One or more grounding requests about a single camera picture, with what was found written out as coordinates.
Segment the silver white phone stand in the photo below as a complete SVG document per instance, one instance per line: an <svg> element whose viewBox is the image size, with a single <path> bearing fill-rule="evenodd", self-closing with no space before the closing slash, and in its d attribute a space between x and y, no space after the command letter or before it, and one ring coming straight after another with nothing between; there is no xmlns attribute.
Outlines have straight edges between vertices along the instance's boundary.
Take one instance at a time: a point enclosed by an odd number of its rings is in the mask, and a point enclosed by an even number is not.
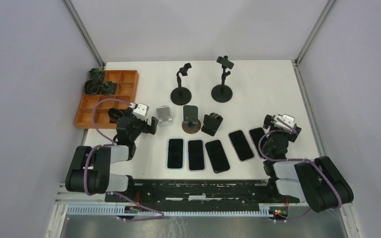
<svg viewBox="0 0 381 238"><path fill-rule="evenodd" d="M160 127L172 126L174 124L171 108L169 106L158 107L156 113L159 121L158 125Z"/></svg>

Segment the white cased phone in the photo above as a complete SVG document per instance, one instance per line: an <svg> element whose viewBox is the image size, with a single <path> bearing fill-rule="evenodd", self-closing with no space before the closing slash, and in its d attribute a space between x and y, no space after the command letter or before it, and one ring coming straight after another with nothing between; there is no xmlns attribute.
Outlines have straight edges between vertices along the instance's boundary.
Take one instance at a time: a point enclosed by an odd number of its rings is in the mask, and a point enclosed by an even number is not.
<svg viewBox="0 0 381 238"><path fill-rule="evenodd" d="M244 162L254 158L254 153L242 130L233 131L228 136L239 161Z"/></svg>
<svg viewBox="0 0 381 238"><path fill-rule="evenodd" d="M264 158L262 157L259 149L259 141L261 138L265 135L265 131L262 127L254 128L249 130L249 135L250 138L255 146L256 152L258 156L263 160Z"/></svg>

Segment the brown round base stand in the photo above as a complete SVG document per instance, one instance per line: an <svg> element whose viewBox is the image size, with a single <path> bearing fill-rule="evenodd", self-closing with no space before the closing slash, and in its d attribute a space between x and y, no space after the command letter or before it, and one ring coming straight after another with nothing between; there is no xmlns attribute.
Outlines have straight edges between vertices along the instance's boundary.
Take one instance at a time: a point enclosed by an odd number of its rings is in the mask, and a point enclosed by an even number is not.
<svg viewBox="0 0 381 238"><path fill-rule="evenodd" d="M201 129L201 122L198 119L198 107L192 105L183 106L182 129L188 134L195 134Z"/></svg>

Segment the light blue cased phone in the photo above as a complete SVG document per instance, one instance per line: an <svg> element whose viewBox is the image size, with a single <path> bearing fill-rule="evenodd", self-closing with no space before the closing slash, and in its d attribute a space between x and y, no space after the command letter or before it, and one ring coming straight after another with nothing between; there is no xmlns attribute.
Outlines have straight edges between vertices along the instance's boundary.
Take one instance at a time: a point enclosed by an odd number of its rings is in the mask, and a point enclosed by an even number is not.
<svg viewBox="0 0 381 238"><path fill-rule="evenodd" d="M180 170L184 167L184 140L172 138L168 141L167 168Z"/></svg>

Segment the lilac cased phone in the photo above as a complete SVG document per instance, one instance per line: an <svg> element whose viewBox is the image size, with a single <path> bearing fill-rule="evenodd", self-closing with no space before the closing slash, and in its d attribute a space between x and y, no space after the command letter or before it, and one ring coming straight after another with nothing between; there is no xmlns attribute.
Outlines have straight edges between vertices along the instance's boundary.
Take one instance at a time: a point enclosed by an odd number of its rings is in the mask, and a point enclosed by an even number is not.
<svg viewBox="0 0 381 238"><path fill-rule="evenodd" d="M205 170L204 147L202 140L188 141L188 167L192 172Z"/></svg>

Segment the black folding phone stand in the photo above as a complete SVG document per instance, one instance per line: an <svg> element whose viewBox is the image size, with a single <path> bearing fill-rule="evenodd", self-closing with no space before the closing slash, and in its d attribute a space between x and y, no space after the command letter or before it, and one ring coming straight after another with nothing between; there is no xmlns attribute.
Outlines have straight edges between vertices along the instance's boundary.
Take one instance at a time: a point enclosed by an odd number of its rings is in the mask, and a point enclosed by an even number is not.
<svg viewBox="0 0 381 238"><path fill-rule="evenodd" d="M214 137L222 121L223 117L217 113L210 113L209 115L204 115L203 126L201 128L201 131L205 134Z"/></svg>

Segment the black phone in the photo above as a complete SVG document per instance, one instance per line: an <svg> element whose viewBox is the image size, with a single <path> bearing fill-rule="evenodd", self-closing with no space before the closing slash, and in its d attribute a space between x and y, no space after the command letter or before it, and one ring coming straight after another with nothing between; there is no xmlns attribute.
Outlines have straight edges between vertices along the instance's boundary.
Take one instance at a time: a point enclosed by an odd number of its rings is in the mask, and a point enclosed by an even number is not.
<svg viewBox="0 0 381 238"><path fill-rule="evenodd" d="M230 164L220 140L209 141L205 148L214 173L222 173L230 170Z"/></svg>

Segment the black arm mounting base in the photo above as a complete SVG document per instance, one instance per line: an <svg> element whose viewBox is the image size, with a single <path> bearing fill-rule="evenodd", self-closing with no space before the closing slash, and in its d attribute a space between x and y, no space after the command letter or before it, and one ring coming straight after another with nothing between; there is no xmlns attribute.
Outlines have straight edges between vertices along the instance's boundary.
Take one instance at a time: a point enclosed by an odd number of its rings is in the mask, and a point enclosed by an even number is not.
<svg viewBox="0 0 381 238"><path fill-rule="evenodd" d="M260 204L300 201L279 194L266 179L132 179L122 194L163 212L250 212Z"/></svg>

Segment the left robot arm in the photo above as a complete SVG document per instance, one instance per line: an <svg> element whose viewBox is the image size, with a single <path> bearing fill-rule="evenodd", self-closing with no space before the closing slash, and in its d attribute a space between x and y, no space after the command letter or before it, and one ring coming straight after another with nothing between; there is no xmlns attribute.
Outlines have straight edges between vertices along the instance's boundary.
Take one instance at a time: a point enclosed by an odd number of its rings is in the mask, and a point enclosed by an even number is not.
<svg viewBox="0 0 381 238"><path fill-rule="evenodd" d="M93 195L114 190L122 201L132 201L135 187L128 184L127 175L111 175L111 164L131 160L136 152L136 139L142 133L154 135L158 122L156 117L147 123L134 115L122 116L117 120L117 134L111 144L78 146L65 178L67 191Z"/></svg>

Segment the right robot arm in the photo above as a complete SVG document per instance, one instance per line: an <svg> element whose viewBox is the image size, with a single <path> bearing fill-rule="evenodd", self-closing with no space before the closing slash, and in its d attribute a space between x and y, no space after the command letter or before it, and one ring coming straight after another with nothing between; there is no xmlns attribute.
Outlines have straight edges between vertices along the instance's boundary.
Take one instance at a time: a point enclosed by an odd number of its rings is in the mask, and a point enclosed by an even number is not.
<svg viewBox="0 0 381 238"><path fill-rule="evenodd" d="M313 160L287 157L289 144L297 140L302 130L294 117L266 115L263 127L268 131L259 139L257 149L264 160L265 173L272 178L273 185L266 190L270 201L280 202L292 196L307 202L317 213L353 202L351 186L328 156Z"/></svg>

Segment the orange compartment tray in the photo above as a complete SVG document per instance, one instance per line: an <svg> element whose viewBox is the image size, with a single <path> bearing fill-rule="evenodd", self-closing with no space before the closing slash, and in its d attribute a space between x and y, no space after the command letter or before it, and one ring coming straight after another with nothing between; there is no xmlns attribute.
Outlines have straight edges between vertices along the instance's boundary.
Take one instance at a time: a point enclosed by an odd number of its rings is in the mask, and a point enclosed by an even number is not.
<svg viewBox="0 0 381 238"><path fill-rule="evenodd" d="M103 81L88 79L84 83L81 102L74 125L81 129L91 129L95 123L99 129L116 128L116 116L110 109L125 111L128 106L118 100L135 101L139 81L137 70L105 70Z"/></svg>

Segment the green bundle at corner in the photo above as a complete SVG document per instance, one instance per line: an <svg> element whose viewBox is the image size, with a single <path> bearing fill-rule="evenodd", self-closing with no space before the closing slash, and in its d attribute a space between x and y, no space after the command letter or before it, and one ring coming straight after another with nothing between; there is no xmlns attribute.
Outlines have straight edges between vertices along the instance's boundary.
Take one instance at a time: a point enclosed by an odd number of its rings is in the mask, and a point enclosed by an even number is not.
<svg viewBox="0 0 381 238"><path fill-rule="evenodd" d="M88 74L89 74L90 80L103 81L105 78L106 72L102 68L92 68L89 70Z"/></svg>

